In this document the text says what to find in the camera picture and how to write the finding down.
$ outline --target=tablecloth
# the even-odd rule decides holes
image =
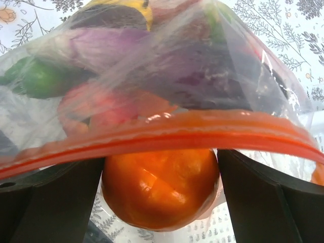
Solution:
[[[0,0],[0,55],[44,35],[66,21],[89,0]],[[294,72],[315,109],[324,110],[324,0],[223,0]],[[313,166],[284,155],[244,151],[248,156],[287,174],[309,180]],[[153,232],[128,226],[107,207],[100,188],[91,220],[115,242],[158,242]],[[181,243],[235,242],[226,203],[214,209],[209,220],[195,221],[175,232]]]

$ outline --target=transparent plastic bag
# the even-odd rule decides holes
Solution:
[[[0,157],[0,179],[158,150],[324,161],[299,82],[220,1],[91,1],[1,56],[0,85],[0,129],[19,149]]]

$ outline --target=yellow object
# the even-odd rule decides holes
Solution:
[[[152,26],[152,9],[148,6],[148,0],[92,0],[85,5],[82,10],[96,6],[96,5],[122,5],[134,8],[139,11],[146,20],[146,27],[149,31]]]

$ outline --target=printed flower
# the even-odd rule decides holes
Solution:
[[[0,20],[5,23],[13,22],[16,19],[16,13],[11,9],[1,9],[0,10]]]

